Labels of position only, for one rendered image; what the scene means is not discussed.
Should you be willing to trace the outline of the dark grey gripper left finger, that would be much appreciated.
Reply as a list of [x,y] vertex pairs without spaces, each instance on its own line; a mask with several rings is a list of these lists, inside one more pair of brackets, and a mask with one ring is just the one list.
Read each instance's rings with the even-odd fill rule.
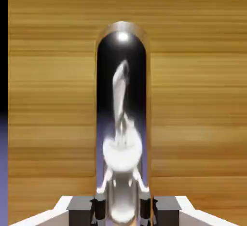
[[10,226],[91,226],[93,197],[62,196],[53,209]]

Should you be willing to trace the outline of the light wood cabinet door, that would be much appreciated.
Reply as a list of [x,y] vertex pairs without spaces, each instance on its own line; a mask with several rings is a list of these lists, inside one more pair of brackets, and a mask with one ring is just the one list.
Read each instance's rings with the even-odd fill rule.
[[90,195],[95,47],[142,27],[151,191],[247,226],[247,0],[8,0],[8,223]]

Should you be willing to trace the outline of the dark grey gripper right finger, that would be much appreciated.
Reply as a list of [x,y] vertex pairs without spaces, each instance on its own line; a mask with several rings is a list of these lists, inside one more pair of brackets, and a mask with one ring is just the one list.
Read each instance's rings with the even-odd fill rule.
[[239,226],[197,210],[186,196],[153,197],[153,226]]

